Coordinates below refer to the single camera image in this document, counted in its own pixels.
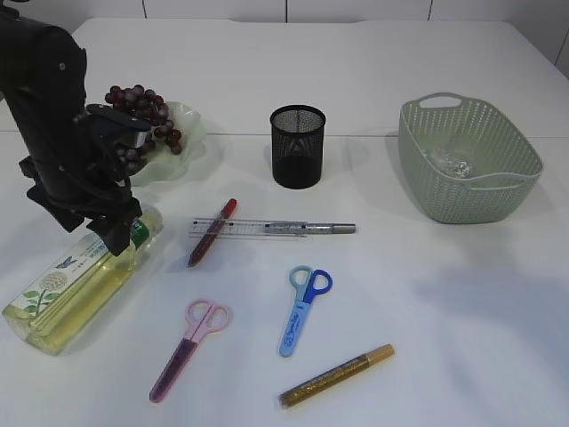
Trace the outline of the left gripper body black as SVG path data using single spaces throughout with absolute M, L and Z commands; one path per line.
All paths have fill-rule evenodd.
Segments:
M 93 142 L 74 122 L 25 125 L 28 157 L 20 162 L 36 186 L 28 193 L 68 231 L 84 218 L 131 224 L 141 215 L 114 147 Z

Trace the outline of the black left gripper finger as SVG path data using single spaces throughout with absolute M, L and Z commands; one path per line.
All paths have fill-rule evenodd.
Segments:
M 120 255 L 130 245 L 130 227 L 124 222 L 113 222 L 107 218 L 91 221 L 93 231 L 114 255 Z

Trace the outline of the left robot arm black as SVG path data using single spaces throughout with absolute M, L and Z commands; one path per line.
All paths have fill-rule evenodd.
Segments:
M 68 232 L 88 220 L 119 255 L 141 208 L 116 145 L 140 146 L 150 126 L 86 104 L 86 70 L 86 51 L 67 30 L 1 7 L 1 93 L 28 150 L 20 161 L 34 181 L 27 196 Z

